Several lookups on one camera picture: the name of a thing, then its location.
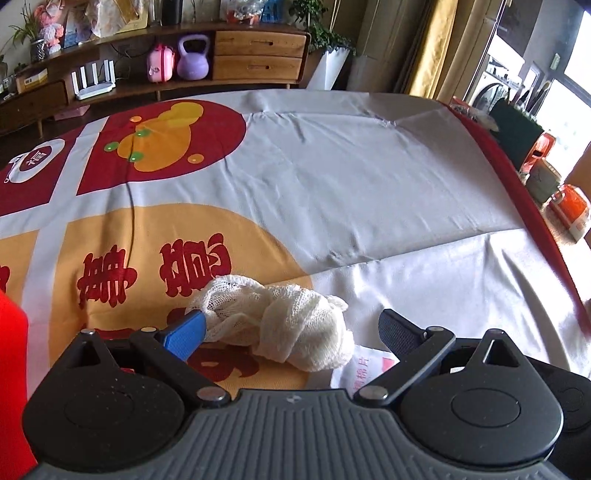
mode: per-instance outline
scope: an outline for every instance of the white router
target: white router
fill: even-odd
[[[110,92],[115,88],[115,64],[113,60],[105,60],[105,81],[99,83],[99,78],[96,73],[96,63],[92,64],[92,80],[93,84],[86,86],[86,71],[84,67],[80,67],[80,81],[82,82],[82,89],[78,89],[78,78],[76,72],[72,72],[72,84],[74,86],[74,94],[78,100],[85,100],[90,97],[102,95]]]

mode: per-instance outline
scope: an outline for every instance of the wooden tv cabinet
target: wooden tv cabinet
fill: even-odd
[[[100,60],[101,46],[154,39],[175,46],[182,35],[205,33],[211,36],[213,48],[208,55],[210,72],[207,78],[188,82],[176,75],[165,83],[150,83],[147,75],[117,80],[109,93],[86,100],[77,100],[71,72],[91,61]],[[196,86],[280,84],[289,88],[301,81],[308,54],[310,36],[287,25],[234,25],[208,22],[173,27],[148,27],[90,41],[59,51],[56,55],[27,67],[20,75],[47,68],[48,81],[34,90],[0,103],[0,135],[37,122],[43,136],[43,119],[67,109],[146,93],[155,93],[160,101],[163,90]]]

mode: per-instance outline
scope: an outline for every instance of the purple kettlebell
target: purple kettlebell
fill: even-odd
[[[189,40],[203,40],[205,42],[203,53],[187,52],[184,48],[184,43]],[[209,72],[209,64],[207,63],[208,51],[209,37],[207,35],[195,34],[181,37],[178,41],[178,52],[180,54],[180,60],[177,65],[178,76],[184,80],[204,79]]]

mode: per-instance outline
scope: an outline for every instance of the yellow curtain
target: yellow curtain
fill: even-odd
[[[406,93],[447,103],[470,87],[495,22],[489,0],[434,1]]]
[[[437,0],[407,93],[434,98],[456,18],[458,0]]]

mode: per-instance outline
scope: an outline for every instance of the white gauze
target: white gauze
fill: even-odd
[[[307,372],[341,367],[355,343],[344,300],[299,285],[265,287],[239,275],[214,278],[192,299],[207,321],[206,342],[252,346],[252,353]]]

